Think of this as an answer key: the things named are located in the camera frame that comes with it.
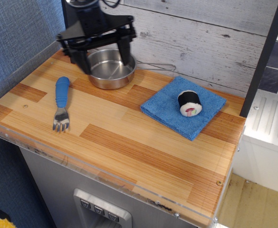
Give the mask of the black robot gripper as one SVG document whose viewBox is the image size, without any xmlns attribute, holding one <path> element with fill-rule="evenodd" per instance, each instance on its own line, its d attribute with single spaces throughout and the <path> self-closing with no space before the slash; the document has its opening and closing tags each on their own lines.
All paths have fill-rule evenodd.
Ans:
<svg viewBox="0 0 278 228">
<path fill-rule="evenodd" d="M 66 41 L 74 45 L 70 48 L 71 59 L 87 75 L 91 74 L 87 49 L 98 48 L 117 43 L 121 60 L 126 66 L 130 62 L 130 43 L 136 38 L 133 27 L 134 18 L 131 15 L 110 15 L 101 10 L 99 4 L 70 4 L 77 12 L 82 31 L 58 33 L 56 40 L 66 47 Z"/>
</svg>

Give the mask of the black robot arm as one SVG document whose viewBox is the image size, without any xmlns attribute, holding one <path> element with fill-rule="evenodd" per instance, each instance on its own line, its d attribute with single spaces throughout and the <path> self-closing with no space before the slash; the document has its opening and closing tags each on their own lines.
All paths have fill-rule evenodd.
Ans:
<svg viewBox="0 0 278 228">
<path fill-rule="evenodd" d="M 136 37 L 133 16 L 106 14 L 97 0 L 67 0 L 66 3 L 74 11 L 76 21 L 57 34 L 56 40 L 72 63 L 89 75 L 91 64 L 87 51 L 116 43 L 122 63 L 129 64 L 130 42 Z"/>
</svg>

